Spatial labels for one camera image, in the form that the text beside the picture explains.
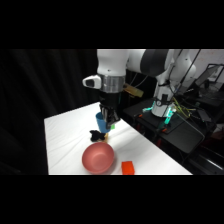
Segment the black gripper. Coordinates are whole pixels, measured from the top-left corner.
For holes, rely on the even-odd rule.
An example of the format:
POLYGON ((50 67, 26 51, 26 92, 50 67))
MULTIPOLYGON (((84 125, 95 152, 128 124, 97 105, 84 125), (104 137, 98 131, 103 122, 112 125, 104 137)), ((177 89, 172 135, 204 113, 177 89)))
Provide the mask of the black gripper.
POLYGON ((115 125, 117 122, 120 121, 120 117, 118 116, 118 113, 116 111, 120 104, 120 98, 121 98, 120 93, 106 93, 106 92, 99 93, 100 109, 103 116, 103 120, 105 122, 108 122, 109 127, 112 127, 113 125, 115 125))

